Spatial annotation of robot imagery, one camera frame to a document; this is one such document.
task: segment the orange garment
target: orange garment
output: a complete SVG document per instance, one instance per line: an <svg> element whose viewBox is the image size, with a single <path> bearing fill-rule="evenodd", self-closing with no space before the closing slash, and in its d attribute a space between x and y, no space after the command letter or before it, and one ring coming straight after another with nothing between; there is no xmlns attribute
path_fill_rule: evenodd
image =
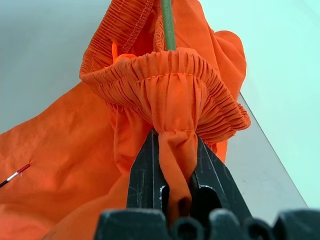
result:
<svg viewBox="0 0 320 240"><path fill-rule="evenodd" d="M1 240L90 240L99 214L126 207L131 166L154 127L170 187L168 218L188 213L199 135L224 161L250 125L237 99L246 61L239 38L213 32L196 0L174 0L177 51L165 51L159 2L113 0L83 56L83 81L0 136ZM112 54L115 43L122 57ZM184 200L185 206L178 208Z"/></svg>

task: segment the light blue background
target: light blue background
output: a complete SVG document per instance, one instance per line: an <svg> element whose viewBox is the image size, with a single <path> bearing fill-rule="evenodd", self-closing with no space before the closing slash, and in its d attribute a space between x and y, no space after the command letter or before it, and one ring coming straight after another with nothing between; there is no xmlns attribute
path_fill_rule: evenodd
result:
<svg viewBox="0 0 320 240"><path fill-rule="evenodd" d="M200 0L209 25L238 34L241 93L309 207L320 208L320 0Z"/></svg>

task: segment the gathered fabric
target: gathered fabric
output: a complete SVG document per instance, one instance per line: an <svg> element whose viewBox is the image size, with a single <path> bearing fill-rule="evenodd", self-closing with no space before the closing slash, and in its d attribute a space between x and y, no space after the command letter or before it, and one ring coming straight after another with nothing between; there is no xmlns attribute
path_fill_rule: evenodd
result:
<svg viewBox="0 0 320 240"><path fill-rule="evenodd" d="M166 51L160 1L113 0L84 53L82 82L0 136L0 177L31 162L0 189L0 239L92 239L103 210L126 207L152 128L167 219L188 215L197 135L224 162L227 140L250 125L236 101L246 61L240 39L211 30L197 0L172 8L177 50Z"/></svg>

